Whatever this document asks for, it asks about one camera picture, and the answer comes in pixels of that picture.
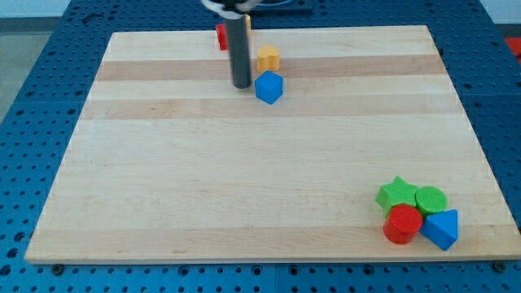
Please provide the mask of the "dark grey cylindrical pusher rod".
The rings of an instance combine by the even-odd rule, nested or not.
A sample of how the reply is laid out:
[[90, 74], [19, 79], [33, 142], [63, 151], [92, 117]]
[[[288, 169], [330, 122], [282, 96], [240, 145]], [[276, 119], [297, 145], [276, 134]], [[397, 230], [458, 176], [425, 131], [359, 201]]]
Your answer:
[[224, 1], [225, 12], [232, 13], [232, 16], [224, 17], [225, 29], [233, 85], [238, 89], [246, 89], [252, 83], [247, 24], [245, 14], [239, 12], [236, 4], [239, 4], [239, 1]]

